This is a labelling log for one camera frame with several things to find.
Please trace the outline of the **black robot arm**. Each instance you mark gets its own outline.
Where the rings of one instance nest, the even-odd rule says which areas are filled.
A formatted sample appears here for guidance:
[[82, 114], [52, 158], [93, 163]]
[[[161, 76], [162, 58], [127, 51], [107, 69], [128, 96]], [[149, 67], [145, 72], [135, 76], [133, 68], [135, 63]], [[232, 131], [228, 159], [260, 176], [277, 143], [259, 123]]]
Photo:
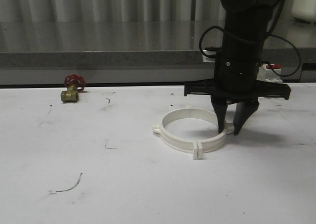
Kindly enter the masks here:
[[220, 1], [226, 18], [222, 45], [215, 49], [214, 77], [186, 82], [184, 94], [211, 97], [219, 132], [224, 130], [228, 105], [235, 104], [233, 125], [238, 134], [259, 108], [260, 97], [289, 99], [288, 85], [257, 80], [264, 42], [272, 34], [285, 0]]

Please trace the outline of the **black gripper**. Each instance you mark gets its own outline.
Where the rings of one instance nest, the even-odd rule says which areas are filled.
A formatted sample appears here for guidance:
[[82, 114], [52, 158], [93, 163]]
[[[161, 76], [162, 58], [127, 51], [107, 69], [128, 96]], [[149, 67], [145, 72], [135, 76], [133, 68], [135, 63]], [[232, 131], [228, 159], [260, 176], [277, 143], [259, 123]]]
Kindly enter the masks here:
[[247, 119], [258, 110], [259, 97], [284, 98], [288, 100], [291, 88], [287, 84], [270, 83], [257, 80], [261, 61], [233, 60], [217, 53], [215, 57], [214, 78], [185, 82], [184, 95], [211, 95], [211, 103], [217, 117], [218, 133], [225, 128], [228, 105], [226, 100], [240, 102], [234, 116], [234, 135], [238, 135]]

